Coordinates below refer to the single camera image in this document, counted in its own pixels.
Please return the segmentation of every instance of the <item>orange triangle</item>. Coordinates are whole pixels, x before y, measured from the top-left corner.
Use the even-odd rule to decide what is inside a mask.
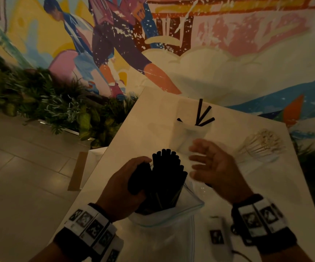
[[[303,105],[304,95],[300,95],[293,100],[287,107],[284,108],[283,122],[286,126],[292,127],[299,120]]]

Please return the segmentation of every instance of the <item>white tabletop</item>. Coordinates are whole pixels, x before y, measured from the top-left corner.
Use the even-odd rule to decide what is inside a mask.
[[[168,148],[180,99],[185,98],[148,87],[144,89],[57,231],[78,207],[95,202],[111,175],[129,159],[142,155],[151,157],[153,153]],[[246,180],[256,193],[277,204],[296,234],[299,245],[315,261],[315,207],[285,124],[217,105],[211,106],[215,121],[206,139],[220,142],[230,150],[237,148],[248,135],[262,128],[272,130],[282,138],[287,147],[285,154],[274,163],[251,173]],[[207,197],[201,196],[201,199],[205,201],[205,207],[195,215],[195,235],[202,231],[198,227],[202,226],[203,218],[210,214],[223,216],[231,224],[231,206],[227,202],[216,194],[210,198],[208,193]],[[133,227],[128,219],[115,225],[117,234],[125,241],[118,261],[140,261],[135,260],[134,256],[138,251],[145,251],[139,249],[139,245],[143,246],[142,241],[147,240],[129,237],[125,233]],[[210,250],[197,239],[195,261],[215,261]],[[240,237],[232,236],[231,241],[235,250],[247,255],[253,262],[260,261],[256,248],[245,247]],[[176,261],[172,256],[169,259],[163,256],[164,251],[171,253],[165,247],[157,255],[160,257],[147,255],[149,259],[145,261]],[[236,261],[244,260],[235,256]]]

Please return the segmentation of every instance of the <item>wrist tracker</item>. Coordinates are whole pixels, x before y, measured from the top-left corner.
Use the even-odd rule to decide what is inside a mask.
[[[75,211],[54,237],[63,254],[74,261],[115,262],[124,246],[101,207],[89,203]]]
[[[255,245],[261,254],[276,253],[297,244],[282,212],[260,194],[234,204],[231,216],[244,244]]]

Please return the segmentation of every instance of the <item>hand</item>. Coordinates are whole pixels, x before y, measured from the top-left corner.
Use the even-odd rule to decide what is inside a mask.
[[[111,222],[125,219],[145,200],[143,190],[134,196],[129,193],[127,184],[139,164],[151,161],[146,156],[133,158],[109,179],[96,204],[103,208]]]
[[[145,9],[142,3],[138,2],[137,7],[132,11],[132,15],[141,22],[145,17]]]
[[[253,195],[235,159],[216,144],[196,139],[189,150],[205,155],[189,156],[191,161],[203,163],[192,166],[195,170],[190,172],[192,179],[212,185],[212,188],[230,204],[239,203]]]

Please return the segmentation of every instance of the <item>painted person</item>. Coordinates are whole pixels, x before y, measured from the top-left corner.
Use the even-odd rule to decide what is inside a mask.
[[[43,8],[56,21],[63,21],[64,28],[72,38],[78,53],[78,56],[74,58],[74,64],[82,78],[88,81],[89,88],[87,90],[106,97],[124,98],[118,84],[114,83],[112,86],[108,84],[108,81],[94,63],[91,50],[93,27],[81,17],[63,12],[57,0],[45,0]],[[112,52],[113,49],[109,55],[106,55],[108,59],[113,57]]]
[[[180,94],[167,74],[147,59],[135,46],[131,30],[136,20],[145,16],[146,0],[88,0],[89,10],[94,17],[92,51],[95,64],[107,81],[114,78],[107,65],[108,56],[115,48],[134,69],[145,75],[166,92]]]

